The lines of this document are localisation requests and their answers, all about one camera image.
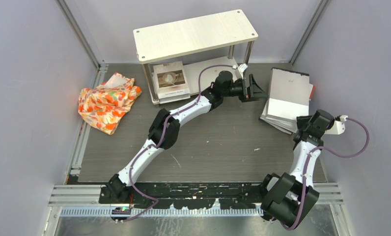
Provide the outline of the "afternoon tea book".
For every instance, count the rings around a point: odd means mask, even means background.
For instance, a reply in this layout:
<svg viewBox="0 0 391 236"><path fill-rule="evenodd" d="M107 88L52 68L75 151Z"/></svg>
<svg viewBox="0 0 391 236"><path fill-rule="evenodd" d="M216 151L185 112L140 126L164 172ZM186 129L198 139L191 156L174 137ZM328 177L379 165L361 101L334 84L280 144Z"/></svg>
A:
<svg viewBox="0 0 391 236"><path fill-rule="evenodd" d="M182 61L153 66L155 88L160 104L190 98L190 89Z"/></svg>

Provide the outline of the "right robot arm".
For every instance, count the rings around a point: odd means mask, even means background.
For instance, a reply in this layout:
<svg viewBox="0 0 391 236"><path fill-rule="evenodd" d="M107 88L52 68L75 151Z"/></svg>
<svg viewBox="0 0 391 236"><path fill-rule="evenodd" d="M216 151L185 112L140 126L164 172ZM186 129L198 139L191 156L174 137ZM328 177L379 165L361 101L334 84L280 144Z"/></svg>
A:
<svg viewBox="0 0 391 236"><path fill-rule="evenodd" d="M293 164L289 173L268 174L260 185L260 196L266 221L278 220L286 230L298 227L319 199L313 188L313 171L324 145L322 136L334 124L335 118L318 109L312 116L297 117L294 135Z"/></svg>

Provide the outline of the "white grey cover book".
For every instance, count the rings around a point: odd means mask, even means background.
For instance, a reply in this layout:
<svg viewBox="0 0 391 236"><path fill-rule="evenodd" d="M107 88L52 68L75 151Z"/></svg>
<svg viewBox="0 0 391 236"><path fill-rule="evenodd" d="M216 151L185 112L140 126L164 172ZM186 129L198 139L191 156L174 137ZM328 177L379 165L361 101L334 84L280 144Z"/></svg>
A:
<svg viewBox="0 0 391 236"><path fill-rule="evenodd" d="M264 115L285 121L309 115L311 90L309 74L272 68Z"/></svg>

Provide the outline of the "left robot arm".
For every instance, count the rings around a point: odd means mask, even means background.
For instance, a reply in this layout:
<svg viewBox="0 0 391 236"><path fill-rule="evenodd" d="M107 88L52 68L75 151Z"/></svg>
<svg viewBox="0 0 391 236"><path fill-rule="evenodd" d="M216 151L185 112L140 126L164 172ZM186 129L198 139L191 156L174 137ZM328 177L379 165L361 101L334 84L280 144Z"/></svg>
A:
<svg viewBox="0 0 391 236"><path fill-rule="evenodd" d="M214 82L199 91L194 101L170 111L161 109L157 113L143 147L126 167L110 178L102 189L101 197L118 203L129 201L139 176L156 156L176 143L180 128L194 118L220 106L226 97L237 97L241 102L252 102L266 99L268 95L257 84L252 74L247 80L234 80L230 71L221 71Z"/></svg>

